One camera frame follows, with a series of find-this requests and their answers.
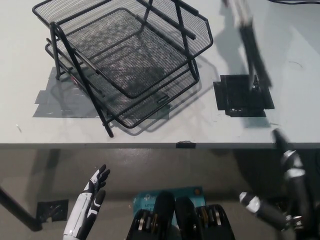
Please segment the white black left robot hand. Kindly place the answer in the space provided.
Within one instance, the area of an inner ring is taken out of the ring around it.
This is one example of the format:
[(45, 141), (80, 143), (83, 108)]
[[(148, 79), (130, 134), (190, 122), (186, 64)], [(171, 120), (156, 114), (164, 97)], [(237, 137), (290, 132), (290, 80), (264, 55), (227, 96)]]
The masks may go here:
[(64, 240), (87, 239), (104, 202), (106, 191), (103, 187), (109, 174), (110, 170), (103, 164), (89, 179), (67, 220), (62, 236)]

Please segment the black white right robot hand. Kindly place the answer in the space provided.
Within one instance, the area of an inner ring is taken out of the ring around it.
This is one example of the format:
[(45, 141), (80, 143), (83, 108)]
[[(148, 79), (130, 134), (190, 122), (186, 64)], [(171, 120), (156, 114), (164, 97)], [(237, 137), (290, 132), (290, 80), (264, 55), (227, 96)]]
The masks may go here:
[(242, 192), (239, 202), (260, 220), (282, 231), (290, 227), (309, 230), (312, 228), (313, 204), (307, 188), (306, 170), (300, 155), (277, 128), (272, 131), (276, 149), (280, 151), (280, 165), (293, 208), (282, 213), (279, 209), (250, 192)]

